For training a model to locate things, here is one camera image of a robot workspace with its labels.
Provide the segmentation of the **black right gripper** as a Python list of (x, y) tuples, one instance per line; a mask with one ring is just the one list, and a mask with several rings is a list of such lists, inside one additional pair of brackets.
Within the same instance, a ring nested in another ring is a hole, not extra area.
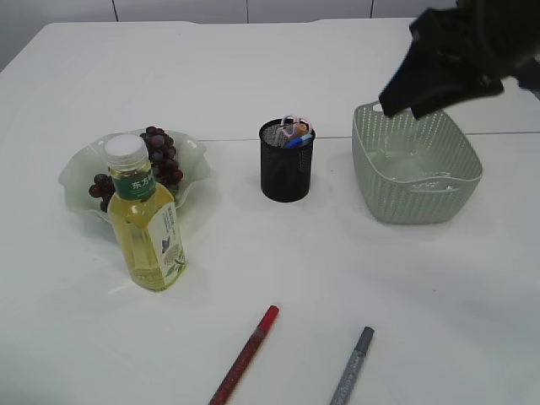
[(408, 53), (379, 95), (384, 114), (416, 119), (504, 92), (514, 78), (539, 90), (539, 2), (458, 1), (426, 9), (411, 25)]

